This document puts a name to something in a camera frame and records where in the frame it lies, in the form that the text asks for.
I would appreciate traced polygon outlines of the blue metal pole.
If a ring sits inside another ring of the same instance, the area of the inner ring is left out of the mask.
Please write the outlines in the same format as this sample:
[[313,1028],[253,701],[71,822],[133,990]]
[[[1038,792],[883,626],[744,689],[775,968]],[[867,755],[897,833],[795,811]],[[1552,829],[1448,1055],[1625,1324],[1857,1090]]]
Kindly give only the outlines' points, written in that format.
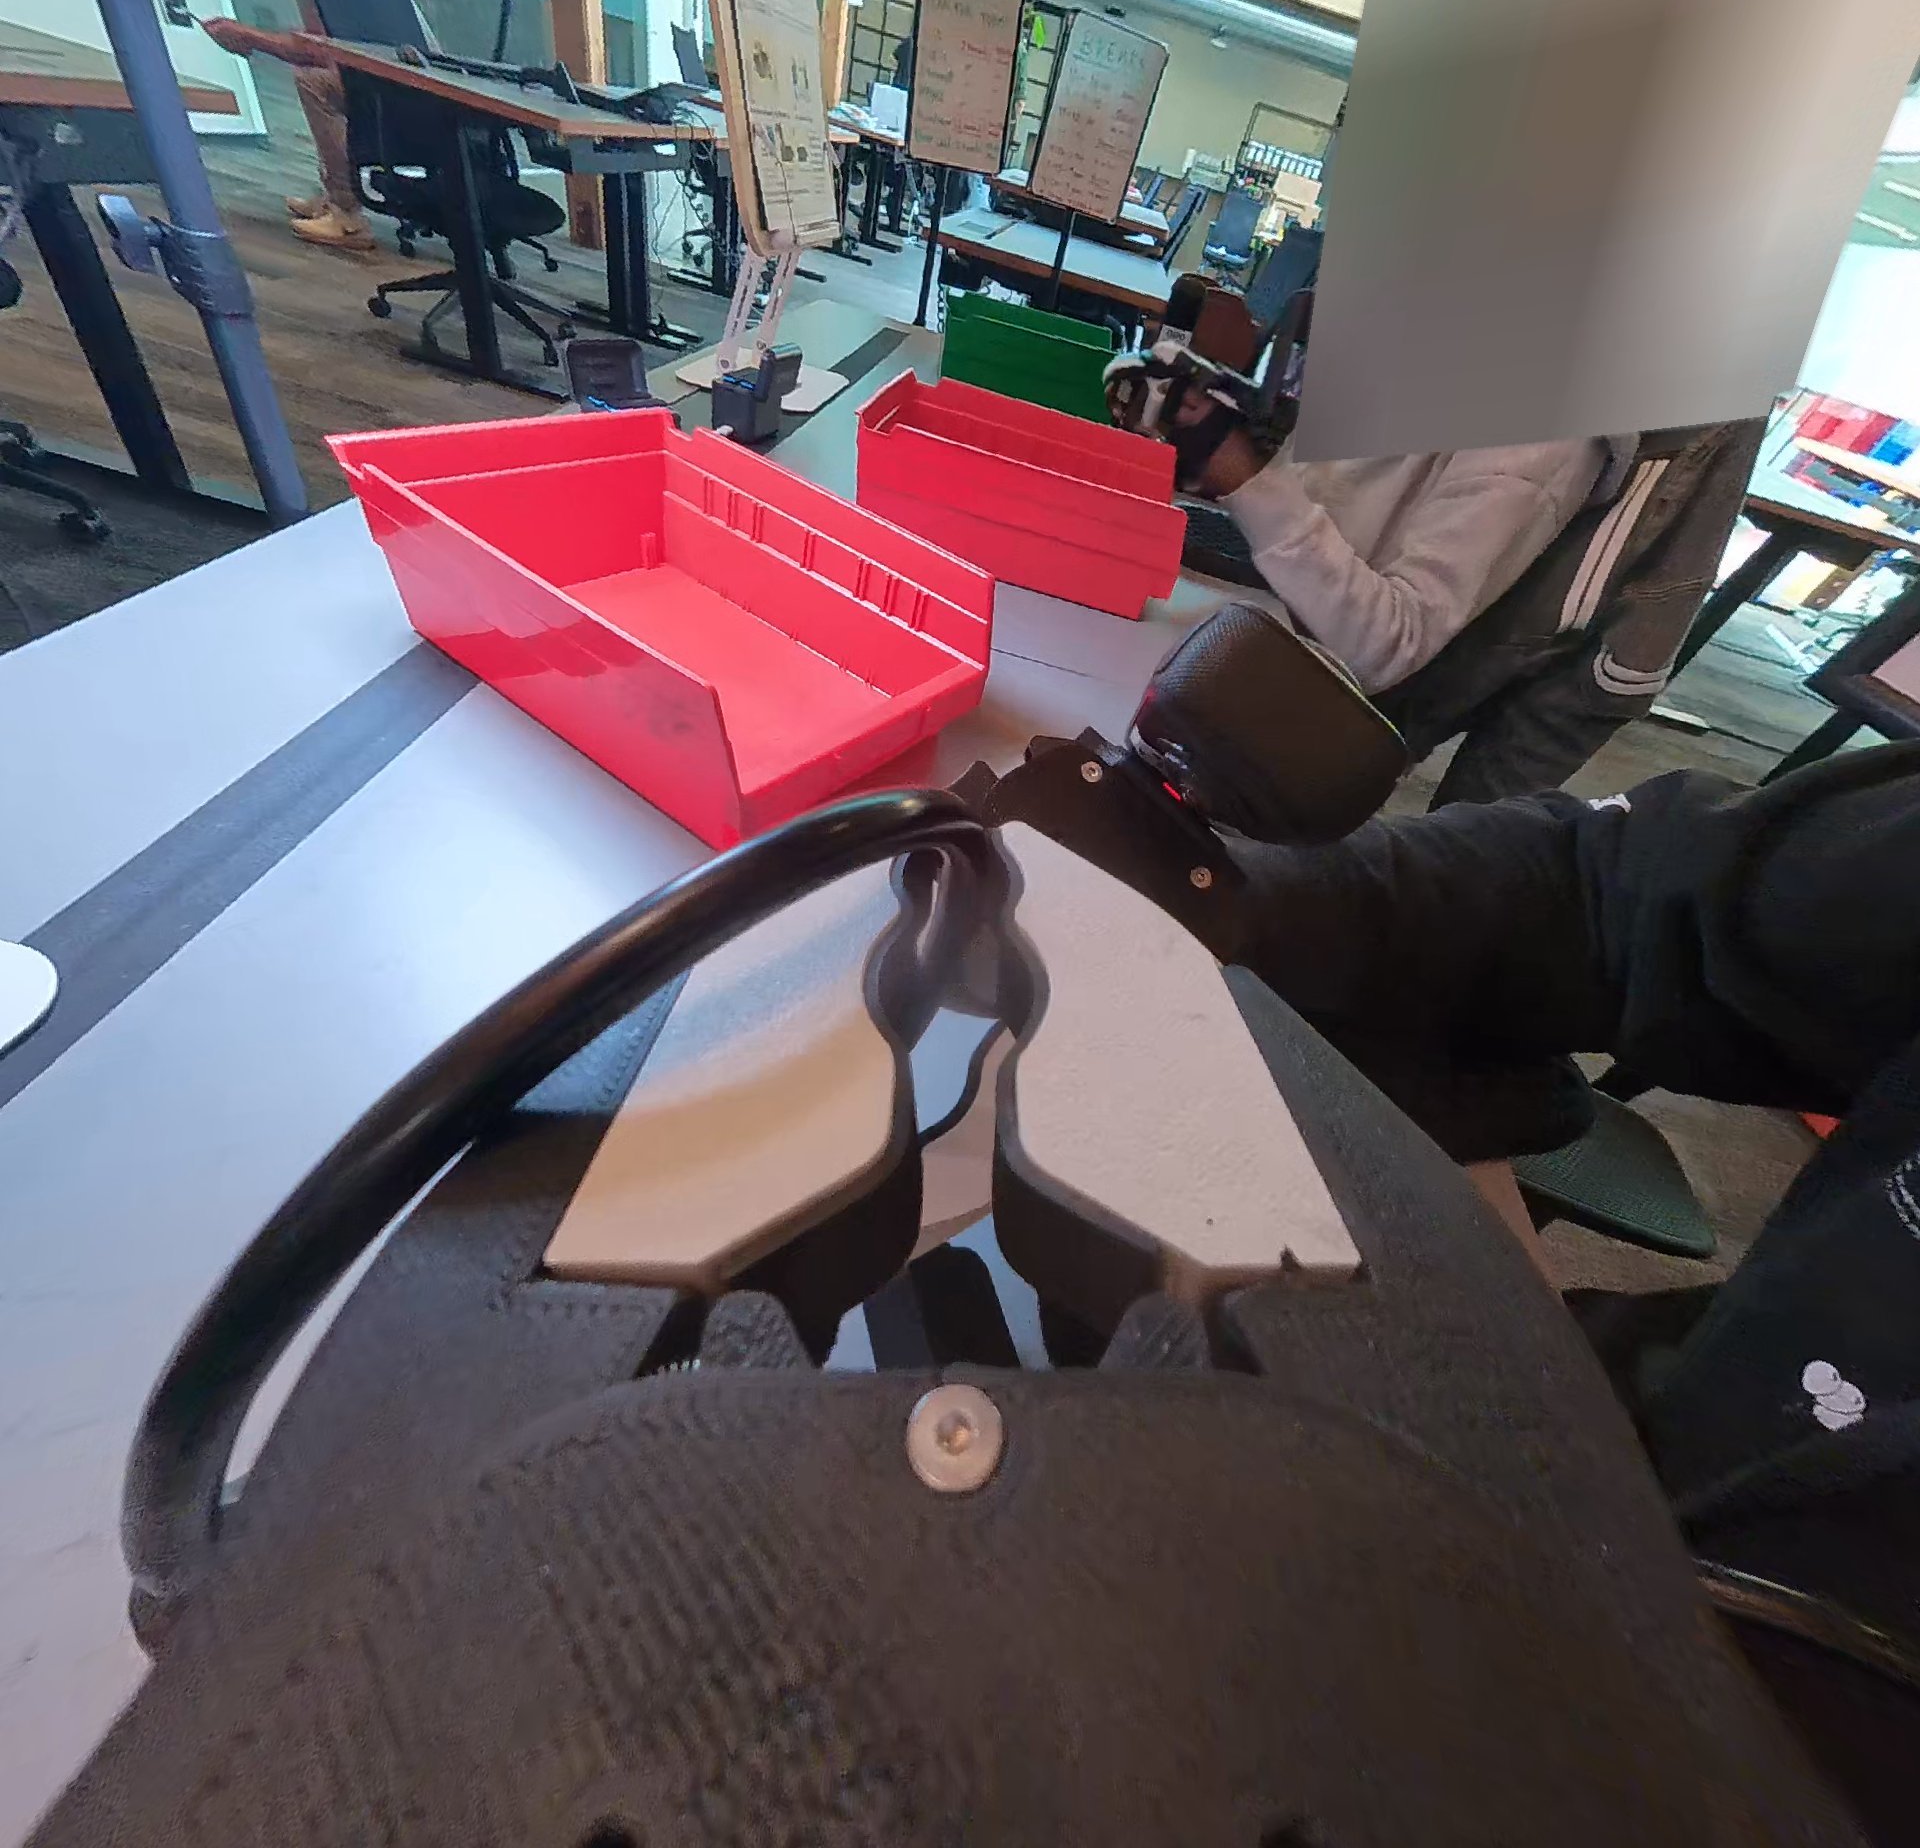
[[105,208],[122,265],[161,268],[203,327],[263,510],[275,528],[308,517],[290,434],[270,376],[249,277],[224,235],[152,0],[94,0],[140,130],[166,222]]

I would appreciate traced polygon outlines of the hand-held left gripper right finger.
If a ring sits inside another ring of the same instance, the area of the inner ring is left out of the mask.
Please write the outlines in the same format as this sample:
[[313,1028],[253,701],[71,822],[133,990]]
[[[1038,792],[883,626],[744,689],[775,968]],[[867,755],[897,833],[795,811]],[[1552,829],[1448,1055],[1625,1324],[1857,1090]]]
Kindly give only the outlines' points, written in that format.
[[1030,987],[995,1099],[1009,1264],[1044,1302],[1354,1282],[1355,1239],[1213,952],[1042,833],[995,840]]

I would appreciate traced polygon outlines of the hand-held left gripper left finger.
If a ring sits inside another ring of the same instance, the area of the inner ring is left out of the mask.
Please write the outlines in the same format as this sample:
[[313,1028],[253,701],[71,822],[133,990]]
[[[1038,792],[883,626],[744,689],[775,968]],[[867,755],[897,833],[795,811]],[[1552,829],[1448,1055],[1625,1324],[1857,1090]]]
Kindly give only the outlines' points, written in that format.
[[881,1001],[896,867],[867,865],[723,941],[660,1033],[541,1252],[577,1284],[723,1294],[821,1265],[869,1294],[922,1236],[905,1048]]

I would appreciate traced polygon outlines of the wooden instruction board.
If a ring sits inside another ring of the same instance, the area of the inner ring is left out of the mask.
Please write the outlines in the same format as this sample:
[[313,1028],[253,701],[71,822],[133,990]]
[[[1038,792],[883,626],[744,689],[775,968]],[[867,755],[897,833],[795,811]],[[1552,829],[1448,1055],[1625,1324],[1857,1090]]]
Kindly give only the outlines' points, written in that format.
[[994,178],[1004,162],[1022,0],[914,0],[904,147],[926,165]]
[[1035,203],[1119,226],[1167,58],[1113,18],[1068,14],[1025,169]]
[[839,198],[819,0],[707,0],[735,204],[753,253],[829,247]]

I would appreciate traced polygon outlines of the green plastic bin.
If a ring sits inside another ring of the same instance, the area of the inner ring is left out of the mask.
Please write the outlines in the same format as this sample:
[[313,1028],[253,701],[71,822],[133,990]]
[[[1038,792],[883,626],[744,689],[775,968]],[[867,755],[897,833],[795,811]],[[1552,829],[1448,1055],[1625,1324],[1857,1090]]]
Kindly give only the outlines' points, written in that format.
[[1103,373],[1119,353],[1109,329],[979,293],[944,290],[943,303],[943,379],[1109,426]]

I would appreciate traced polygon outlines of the red plastic bin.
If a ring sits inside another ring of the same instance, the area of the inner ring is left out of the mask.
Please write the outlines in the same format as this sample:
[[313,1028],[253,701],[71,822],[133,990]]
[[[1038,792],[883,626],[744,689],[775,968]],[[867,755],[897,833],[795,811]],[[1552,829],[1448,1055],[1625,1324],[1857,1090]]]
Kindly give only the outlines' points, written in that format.
[[671,411],[326,444],[415,635],[708,849],[985,691],[985,571]]
[[1138,623],[1181,578],[1167,444],[899,373],[855,416],[855,500],[994,582]]

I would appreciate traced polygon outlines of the black office chair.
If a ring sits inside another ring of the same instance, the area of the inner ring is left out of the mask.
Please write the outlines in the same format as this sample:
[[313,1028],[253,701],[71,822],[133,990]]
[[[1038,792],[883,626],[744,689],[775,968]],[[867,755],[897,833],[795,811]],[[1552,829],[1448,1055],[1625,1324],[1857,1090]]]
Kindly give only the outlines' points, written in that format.
[[345,72],[345,109],[347,155],[368,210],[395,228],[404,253],[418,239],[439,239],[452,253],[447,271],[379,284],[367,300],[370,318],[388,319],[394,299],[433,297],[420,361],[547,394],[547,385],[507,371],[498,325],[528,338],[551,371],[563,367],[577,313],[527,293],[510,265],[515,244],[541,249],[563,229],[563,208],[522,185],[507,130],[357,70]]
[[52,504],[67,539],[84,546],[109,540],[112,528],[102,513],[80,492],[54,479],[44,470],[47,461],[49,452],[24,422],[2,420],[2,487]]

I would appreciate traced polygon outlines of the small black device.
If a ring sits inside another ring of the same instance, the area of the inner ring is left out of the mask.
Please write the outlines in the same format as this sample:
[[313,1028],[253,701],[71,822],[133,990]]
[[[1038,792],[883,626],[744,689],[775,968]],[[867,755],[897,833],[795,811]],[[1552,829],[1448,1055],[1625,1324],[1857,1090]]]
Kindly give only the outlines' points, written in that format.
[[752,369],[715,373],[708,387],[708,428],[744,446],[767,446],[779,437],[789,394],[799,387],[803,351],[769,348]]
[[574,336],[562,344],[563,379],[582,413],[634,413],[660,405],[643,345],[617,336]]

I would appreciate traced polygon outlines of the person's right forearm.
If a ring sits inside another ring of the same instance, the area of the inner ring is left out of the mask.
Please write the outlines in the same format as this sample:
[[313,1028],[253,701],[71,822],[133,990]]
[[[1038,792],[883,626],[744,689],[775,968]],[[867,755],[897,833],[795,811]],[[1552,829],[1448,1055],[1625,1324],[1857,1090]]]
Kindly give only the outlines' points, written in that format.
[[1591,865],[1628,800],[1565,794],[1380,817],[1305,849],[1230,840],[1232,962],[1453,1162],[1530,1158],[1593,1117],[1575,1070],[1620,1014]]

